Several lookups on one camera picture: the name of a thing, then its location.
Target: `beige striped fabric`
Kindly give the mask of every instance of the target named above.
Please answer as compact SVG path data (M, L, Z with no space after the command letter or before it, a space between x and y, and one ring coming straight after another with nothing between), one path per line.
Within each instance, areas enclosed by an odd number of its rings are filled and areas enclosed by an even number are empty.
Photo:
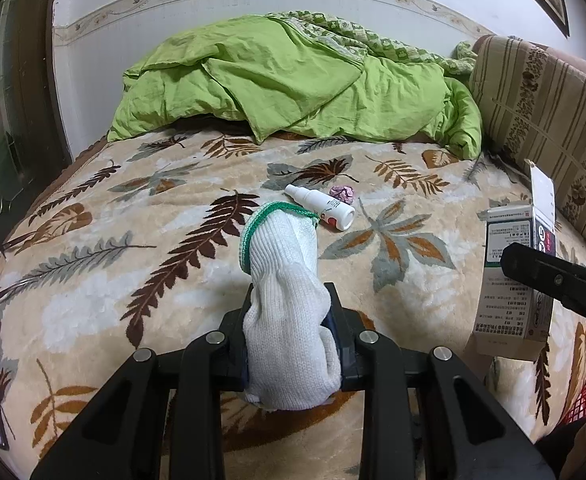
M469 88L494 149L550 176L557 208L586 240L586 74L527 41L490 36Z

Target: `bedspread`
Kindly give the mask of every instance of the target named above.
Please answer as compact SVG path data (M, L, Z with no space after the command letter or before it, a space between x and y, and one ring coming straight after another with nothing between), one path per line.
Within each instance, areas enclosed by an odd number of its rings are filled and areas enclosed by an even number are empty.
M280 133L257 146L236 126L182 125L107 145L0 256L0 290L26 278L0 300L10 446L0 455L21 479L135 348L183 348L241 306L250 277L239 234L259 205L285 200L287 184L355 188L353 226L317 230L320 278L343 306L400 346L459 354L480 292L484 211L530 197L489 157L459 161L435 144ZM586 243L561 217L556 227L559 255L586 266ZM585 380L585 319L556 304L538 361L497 359L487 384L534 439ZM305 412L263 412L224 394L227 476L354 479L362 414L361 393ZM166 466L164 456L163 478Z

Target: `wall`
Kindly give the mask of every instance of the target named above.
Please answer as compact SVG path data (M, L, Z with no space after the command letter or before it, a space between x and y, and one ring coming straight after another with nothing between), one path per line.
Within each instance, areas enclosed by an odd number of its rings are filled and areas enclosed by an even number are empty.
M321 9L445 55L489 29L586 59L582 0L566 0L570 38L535 0L139 0L131 8L134 1L55 0L54 66L74 156L104 134L121 96L121 73L146 51L184 28L250 12Z

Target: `pink crumpled object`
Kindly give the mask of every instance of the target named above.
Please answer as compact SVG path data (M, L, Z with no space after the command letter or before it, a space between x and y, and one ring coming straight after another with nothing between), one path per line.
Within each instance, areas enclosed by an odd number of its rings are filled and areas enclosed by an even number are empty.
M333 186L329 191L329 195L349 205L353 203L355 197L355 193L353 193L353 188L351 186Z

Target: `white wall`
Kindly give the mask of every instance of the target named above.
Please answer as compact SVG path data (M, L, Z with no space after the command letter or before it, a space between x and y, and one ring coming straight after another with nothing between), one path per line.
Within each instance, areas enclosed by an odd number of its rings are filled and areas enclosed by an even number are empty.
M89 21L87 15L103 6L113 9L116 1L55 0L56 30L84 27ZM586 59L586 6L582 0L566 0L570 38L564 38L535 0L433 1L497 34L520 36ZM431 10L433 3L421 3ZM145 6L54 47L58 99L72 155L77 156L110 126L122 95L122 72L166 37L185 28L241 14L299 8L334 13L443 55L450 55L457 42L472 42L478 36L474 29L470 34L468 27L454 27L425 12L420 14L383 0L181 0Z

